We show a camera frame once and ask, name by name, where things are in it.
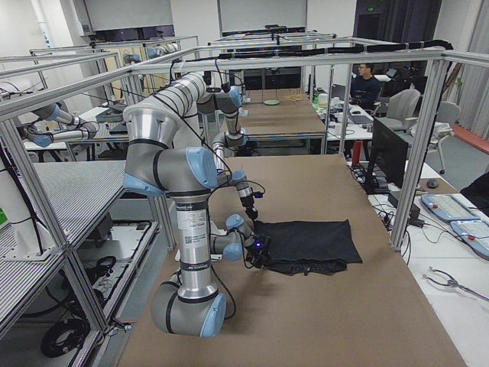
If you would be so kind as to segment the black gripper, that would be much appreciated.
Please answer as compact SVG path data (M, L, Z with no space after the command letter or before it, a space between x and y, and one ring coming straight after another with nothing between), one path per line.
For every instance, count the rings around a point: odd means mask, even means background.
M263 193L251 193L250 195L240 198L241 204L245 208L245 213L251 220L256 220L258 218L258 211L254 207L254 199L260 199L263 195Z
M246 248L245 260L256 268L267 267L271 262L269 253L271 238L268 235L255 235L253 242Z

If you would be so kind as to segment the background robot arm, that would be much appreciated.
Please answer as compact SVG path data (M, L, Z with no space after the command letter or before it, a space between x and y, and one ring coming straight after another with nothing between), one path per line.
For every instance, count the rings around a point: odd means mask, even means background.
M5 102L39 91L37 84L27 77L1 80L1 101ZM90 122L62 108L54 102L31 111L37 118L31 122L15 122L23 140L45 148L58 141L81 141L94 138L99 130L97 122Z

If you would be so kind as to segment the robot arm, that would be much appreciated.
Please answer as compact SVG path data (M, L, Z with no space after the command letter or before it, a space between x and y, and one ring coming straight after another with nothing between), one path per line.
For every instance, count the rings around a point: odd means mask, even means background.
M225 172L225 149L241 147L245 144L245 134L238 121L241 108L241 95L237 86L231 86L228 92L220 88L207 87L203 97L197 102L197 110L202 114L210 114L216 110L225 116L226 132L219 132L210 144L215 153L214 162L218 171L218 185L220 187L235 187L247 216L255 221L258 211L254 207L254 192L250 188L248 178L244 171Z
M151 316L164 332L200 337L216 336L225 320L226 299L212 269L212 255L259 265L270 240L254 233L257 198L243 171L225 165L224 153L245 142L238 121L241 97L235 87L213 89L201 72L187 73L141 102L127 107L129 146L123 183L145 196L167 195L176 204L180 234L180 266L152 299ZM209 147L199 138L175 142L181 132L196 132L197 113L219 110L228 129ZM234 187L244 215L226 219L225 234L211 230L209 198L223 187Z

